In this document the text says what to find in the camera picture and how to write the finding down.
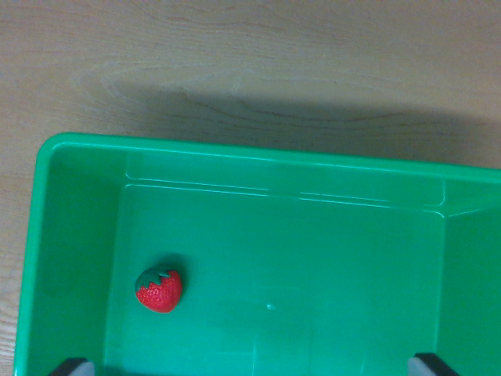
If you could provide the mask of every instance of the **strawberry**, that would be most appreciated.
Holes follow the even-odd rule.
[[[135,296],[154,312],[169,313],[181,298],[182,284],[175,270],[156,267],[145,270],[135,282]]]

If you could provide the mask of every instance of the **wood grain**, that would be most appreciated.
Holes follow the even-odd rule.
[[[0,374],[34,161],[53,134],[501,168],[494,2],[50,4],[0,5]]]

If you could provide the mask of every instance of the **bin floor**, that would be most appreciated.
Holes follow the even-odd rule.
[[[401,376],[434,351],[440,215],[225,190],[123,189],[106,374]],[[135,298],[158,262],[185,285],[169,314]]]

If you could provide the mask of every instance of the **green calyx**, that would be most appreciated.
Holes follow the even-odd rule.
[[[139,291],[142,286],[144,286],[144,288],[148,288],[152,282],[160,286],[162,284],[162,278],[169,278],[170,276],[171,275],[168,273],[166,268],[159,266],[149,268],[148,270],[142,272],[135,281],[135,292]]]

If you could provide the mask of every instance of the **toy strawberry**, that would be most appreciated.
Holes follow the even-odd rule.
[[[179,273],[160,266],[145,270],[135,282],[135,296],[147,309],[169,313],[181,298]]]

